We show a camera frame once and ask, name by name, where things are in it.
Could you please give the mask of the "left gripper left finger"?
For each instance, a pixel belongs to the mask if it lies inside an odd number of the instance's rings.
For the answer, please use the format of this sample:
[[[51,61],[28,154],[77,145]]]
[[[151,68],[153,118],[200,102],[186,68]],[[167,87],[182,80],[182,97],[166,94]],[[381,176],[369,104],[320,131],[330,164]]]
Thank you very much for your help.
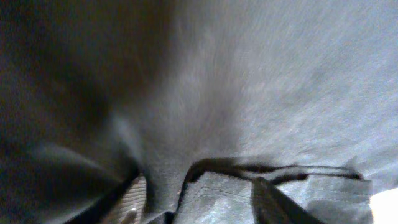
[[[140,223],[140,170],[66,224]]]

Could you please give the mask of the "black t-shirt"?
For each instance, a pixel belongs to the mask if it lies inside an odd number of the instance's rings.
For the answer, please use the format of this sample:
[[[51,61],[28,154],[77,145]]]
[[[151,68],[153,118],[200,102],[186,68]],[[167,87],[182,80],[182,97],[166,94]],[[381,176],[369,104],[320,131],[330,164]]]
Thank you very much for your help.
[[[66,223],[140,170],[140,223],[323,223],[397,188],[396,1],[2,1],[1,222]]]

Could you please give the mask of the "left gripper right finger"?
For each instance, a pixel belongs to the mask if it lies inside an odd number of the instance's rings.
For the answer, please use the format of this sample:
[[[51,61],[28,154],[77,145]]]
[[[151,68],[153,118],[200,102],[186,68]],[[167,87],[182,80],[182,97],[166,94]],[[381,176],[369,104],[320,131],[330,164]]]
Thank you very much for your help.
[[[255,224],[323,224],[262,177],[252,179],[251,206]]]

